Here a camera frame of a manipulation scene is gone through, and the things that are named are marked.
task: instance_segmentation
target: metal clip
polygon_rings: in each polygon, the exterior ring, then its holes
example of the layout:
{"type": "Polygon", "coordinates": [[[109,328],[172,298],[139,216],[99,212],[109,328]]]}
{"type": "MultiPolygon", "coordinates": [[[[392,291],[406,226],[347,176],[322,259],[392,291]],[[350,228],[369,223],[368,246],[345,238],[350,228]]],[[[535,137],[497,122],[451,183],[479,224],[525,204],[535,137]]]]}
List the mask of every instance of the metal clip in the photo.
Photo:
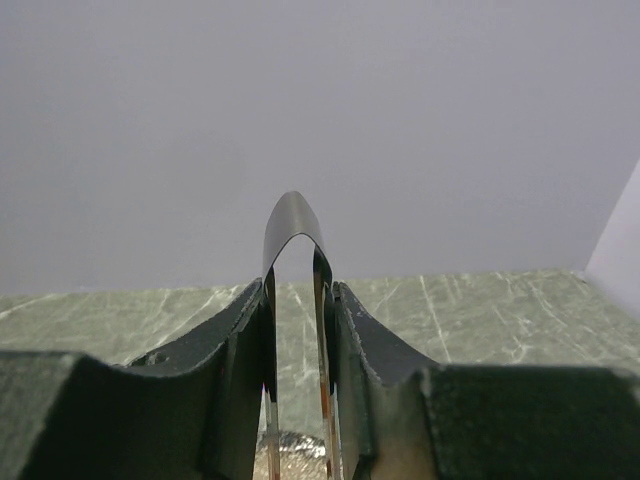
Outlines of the metal clip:
{"type": "Polygon", "coordinates": [[[263,250],[263,301],[267,310],[266,328],[269,335],[267,346],[270,365],[265,375],[264,400],[267,419],[267,445],[270,480],[280,479],[280,452],[277,397],[277,355],[276,355],[276,289],[273,265],[280,252],[289,241],[298,235],[305,235],[315,244],[313,255],[313,291],[315,299],[316,331],[318,339],[318,364],[320,370],[320,402],[325,431],[327,478],[340,479],[340,451],[336,430],[335,375],[331,371],[336,362],[330,362],[335,348],[335,319],[328,318],[327,304],[333,301],[331,291],[331,266],[325,255],[324,243],[318,219],[313,210],[298,192],[285,193],[271,213],[267,223],[263,250]]]}

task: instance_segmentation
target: green marble surface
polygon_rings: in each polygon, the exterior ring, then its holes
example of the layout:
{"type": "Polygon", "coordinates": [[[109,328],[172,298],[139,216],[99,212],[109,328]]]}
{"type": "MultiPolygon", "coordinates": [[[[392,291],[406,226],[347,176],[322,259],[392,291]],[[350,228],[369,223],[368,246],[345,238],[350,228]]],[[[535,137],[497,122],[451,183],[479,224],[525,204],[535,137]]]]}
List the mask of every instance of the green marble surface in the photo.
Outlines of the green marble surface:
{"type": "MultiPolygon", "coordinates": [[[[609,365],[640,372],[640,322],[564,270],[348,282],[364,306],[440,362],[609,365]]],[[[241,286],[0,296],[0,349],[82,350],[127,363],[224,308],[241,286]]],[[[322,436],[310,284],[281,284],[281,427],[322,436]]]]}

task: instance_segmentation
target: white backdrop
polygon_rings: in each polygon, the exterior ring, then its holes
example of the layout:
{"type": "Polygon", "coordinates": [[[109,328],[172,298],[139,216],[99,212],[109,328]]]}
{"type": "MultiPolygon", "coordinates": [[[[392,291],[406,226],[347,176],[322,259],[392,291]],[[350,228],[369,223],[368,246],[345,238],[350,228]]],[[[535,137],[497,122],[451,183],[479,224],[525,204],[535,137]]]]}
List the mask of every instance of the white backdrop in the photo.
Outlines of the white backdrop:
{"type": "Polygon", "coordinates": [[[640,2],[0,3],[0,293],[584,268],[640,157],[640,2]],[[281,279],[308,278],[309,265],[281,279]]]}

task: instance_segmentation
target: white wall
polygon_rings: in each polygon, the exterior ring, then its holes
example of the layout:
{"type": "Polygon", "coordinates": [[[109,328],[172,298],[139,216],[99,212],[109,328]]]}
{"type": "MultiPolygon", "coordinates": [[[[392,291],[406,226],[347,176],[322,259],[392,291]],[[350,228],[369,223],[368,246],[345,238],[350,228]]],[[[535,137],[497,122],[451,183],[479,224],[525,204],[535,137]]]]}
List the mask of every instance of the white wall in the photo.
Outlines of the white wall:
{"type": "Polygon", "coordinates": [[[640,2],[0,3],[0,292],[584,268],[640,156],[640,2]],[[310,264],[287,272],[309,278],[310,264]]]}
{"type": "Polygon", "coordinates": [[[640,162],[585,273],[620,306],[640,319],[640,162]]]}

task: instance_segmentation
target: reflective metal surface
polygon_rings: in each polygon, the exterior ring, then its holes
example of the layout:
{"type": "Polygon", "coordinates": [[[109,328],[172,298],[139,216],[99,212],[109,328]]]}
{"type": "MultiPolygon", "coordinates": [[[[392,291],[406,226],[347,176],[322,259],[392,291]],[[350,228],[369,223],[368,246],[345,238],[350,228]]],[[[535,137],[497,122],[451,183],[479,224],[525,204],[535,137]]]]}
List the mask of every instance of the reflective metal surface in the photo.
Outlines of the reflective metal surface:
{"type": "MultiPolygon", "coordinates": [[[[322,405],[322,419],[325,429],[327,478],[340,478],[340,451],[338,446],[338,432],[336,429],[336,399],[334,376],[330,372],[330,344],[333,345],[335,336],[334,318],[327,322],[326,302],[332,302],[332,273],[327,261],[322,240],[322,233],[318,219],[313,210],[298,192],[284,194],[276,204],[267,222],[264,238],[262,273],[264,279],[264,298],[267,311],[270,312],[268,322],[275,331],[276,325],[276,297],[275,274],[273,265],[280,252],[289,241],[305,235],[315,244],[313,256],[313,289],[315,298],[316,331],[318,339],[318,366],[320,374],[320,402],[322,405]]],[[[277,400],[277,353],[275,335],[269,340],[272,352],[271,363],[273,371],[265,383],[265,412],[267,420],[267,449],[269,456],[270,480],[280,478],[280,449],[278,434],[278,400],[277,400]]]]}
{"type": "MultiPolygon", "coordinates": [[[[253,480],[268,480],[267,442],[258,441],[253,480]]],[[[280,435],[280,458],[282,473],[287,478],[324,480],[327,476],[324,462],[324,442],[318,438],[293,432],[280,435]]]]}

